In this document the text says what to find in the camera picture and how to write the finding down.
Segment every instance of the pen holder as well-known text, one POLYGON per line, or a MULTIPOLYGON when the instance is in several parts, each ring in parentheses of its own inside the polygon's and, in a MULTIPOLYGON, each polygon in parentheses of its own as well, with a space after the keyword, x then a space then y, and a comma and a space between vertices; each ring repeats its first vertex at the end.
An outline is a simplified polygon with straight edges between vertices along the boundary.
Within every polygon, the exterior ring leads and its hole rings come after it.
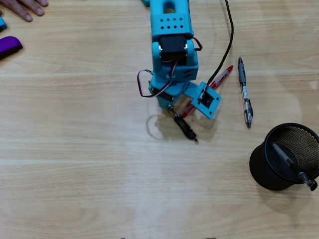
POLYGON ((303 183, 273 149, 273 143, 307 175, 319 176, 319 137, 301 124, 285 123, 272 129, 250 157, 250 172, 261 186, 280 191, 303 183))

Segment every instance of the clear pen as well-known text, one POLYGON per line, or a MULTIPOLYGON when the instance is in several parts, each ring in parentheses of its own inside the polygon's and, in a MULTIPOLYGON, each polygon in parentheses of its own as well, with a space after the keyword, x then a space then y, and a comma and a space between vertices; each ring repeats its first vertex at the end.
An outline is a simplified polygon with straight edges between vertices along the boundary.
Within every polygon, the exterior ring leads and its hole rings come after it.
POLYGON ((241 88, 241 93, 243 97, 243 105, 244 105, 244 116, 246 125, 248 128, 251 127, 251 123, 253 121, 254 112, 251 106, 251 102, 248 95, 248 89, 246 86, 246 73, 244 68, 244 63, 241 57, 238 59, 238 74, 239 74, 239 83, 241 88))

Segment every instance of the finger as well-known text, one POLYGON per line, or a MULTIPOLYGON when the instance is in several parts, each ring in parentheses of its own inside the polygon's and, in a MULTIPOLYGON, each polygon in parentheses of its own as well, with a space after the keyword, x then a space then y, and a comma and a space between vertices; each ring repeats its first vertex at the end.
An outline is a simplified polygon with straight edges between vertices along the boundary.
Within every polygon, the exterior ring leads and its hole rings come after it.
POLYGON ((23 4, 25 4, 28 8, 34 11, 38 16, 42 16, 44 11, 42 8, 34 1, 34 0, 20 0, 23 4))
POLYGON ((49 3, 47 0, 36 0, 41 6, 48 6, 49 3))
POLYGON ((32 21, 32 16, 24 10, 24 8, 16 1, 16 0, 10 0, 3 3, 6 7, 10 8, 12 11, 14 11, 16 14, 18 14, 21 18, 23 18, 26 21, 32 21))

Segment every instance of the purple object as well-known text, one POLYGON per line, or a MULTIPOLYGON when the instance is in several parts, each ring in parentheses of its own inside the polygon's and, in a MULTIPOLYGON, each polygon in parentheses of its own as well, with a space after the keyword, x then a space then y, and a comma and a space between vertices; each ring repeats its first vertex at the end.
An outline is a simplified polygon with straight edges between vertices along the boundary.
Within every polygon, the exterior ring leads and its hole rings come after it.
POLYGON ((0 60, 18 52, 22 48, 21 42, 13 36, 0 39, 0 60))

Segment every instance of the blue object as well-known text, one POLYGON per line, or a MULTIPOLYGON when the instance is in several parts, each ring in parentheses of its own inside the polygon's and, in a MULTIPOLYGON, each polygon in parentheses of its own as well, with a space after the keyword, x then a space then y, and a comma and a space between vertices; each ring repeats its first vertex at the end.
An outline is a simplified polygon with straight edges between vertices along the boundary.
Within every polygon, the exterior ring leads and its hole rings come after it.
MULTIPOLYGON (((163 53, 167 51, 162 48, 162 39, 168 36, 183 36, 185 39, 185 60, 176 66, 171 85, 157 96, 159 106, 167 110, 179 100, 181 94, 184 94, 193 99, 191 104, 194 107, 212 119, 221 102, 221 96, 210 87, 207 87, 203 96, 202 92, 206 83, 202 82, 198 86, 190 82, 196 80, 197 77, 198 57, 192 41, 194 31, 191 26, 189 1, 142 0, 142 2, 145 6, 150 7, 151 12, 153 77, 150 81, 149 91, 154 94, 170 81, 171 64, 163 61, 163 53)), ((172 43, 168 44, 167 47, 171 51, 174 50, 175 41, 172 43)))
POLYGON ((2 17, 0 17, 0 32, 2 32, 3 30, 6 30, 6 24, 2 17))

